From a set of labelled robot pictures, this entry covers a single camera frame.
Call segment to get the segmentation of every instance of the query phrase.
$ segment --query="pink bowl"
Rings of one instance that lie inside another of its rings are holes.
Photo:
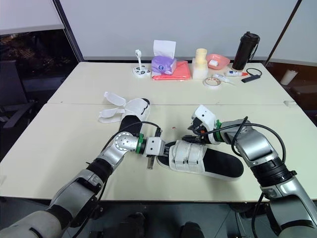
[[[230,60],[227,57],[221,56],[221,55],[217,55],[217,54],[207,55],[206,56],[206,60],[208,62],[208,67],[209,68],[218,69],[218,70],[226,67],[230,63]],[[210,65],[209,64],[210,60],[217,61],[218,62],[218,66]]]

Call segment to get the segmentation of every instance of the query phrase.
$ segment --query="black bottle cap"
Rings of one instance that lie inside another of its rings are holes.
[[[256,42],[258,43],[260,41],[260,37],[257,34],[250,33],[250,31],[247,31],[241,39],[241,41],[248,41],[248,42]]]

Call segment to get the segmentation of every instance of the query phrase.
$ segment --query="green ring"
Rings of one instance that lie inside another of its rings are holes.
[[[217,128],[216,129],[219,129],[221,127],[221,122],[219,120],[217,120],[216,122],[216,125],[217,125]],[[220,131],[217,131],[216,132],[216,138],[219,142],[224,142],[222,137],[221,137],[221,134],[220,134]]]
[[[135,153],[137,153],[137,154],[140,153],[142,143],[143,143],[143,134],[140,133],[138,145],[137,145],[137,150],[135,151]]]

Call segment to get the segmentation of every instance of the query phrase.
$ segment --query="white table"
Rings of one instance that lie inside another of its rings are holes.
[[[104,92],[116,93],[126,99],[143,97],[152,105],[283,105],[293,99],[270,75],[261,63],[249,63],[246,68],[258,68],[260,79],[243,83],[243,77],[232,77],[236,84],[222,83],[216,90],[205,87],[200,80],[153,81],[136,78],[130,63],[81,62],[63,82],[49,103],[110,104]],[[209,75],[229,70],[209,69]]]
[[[149,121],[162,127],[167,142],[191,134],[186,128],[197,106],[152,106]],[[221,121],[249,116],[254,123],[274,129],[284,140],[286,164],[296,170],[298,179],[312,199],[317,199],[315,174],[317,128],[299,107],[285,105],[207,106]],[[111,105],[46,104],[0,163],[1,196],[44,198],[52,196],[73,178],[85,162],[91,162],[119,127],[102,124],[98,112]],[[155,129],[144,126],[146,136]],[[262,129],[281,155],[278,141]],[[230,146],[211,148],[233,154]],[[256,201],[259,185],[246,165],[243,175],[234,182],[207,176],[173,172],[157,162],[147,170],[147,158],[129,152],[108,180],[103,200],[160,201]]]

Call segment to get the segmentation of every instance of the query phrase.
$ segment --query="tube of ointment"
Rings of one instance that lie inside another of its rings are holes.
[[[224,73],[224,75],[226,75],[227,77],[236,77],[236,76],[246,76],[248,75],[248,73],[229,70],[226,73]]]
[[[234,83],[230,79],[226,78],[225,76],[223,76],[221,74],[215,73],[213,75],[213,77],[219,79],[221,82],[230,83],[230,84],[234,85]]]

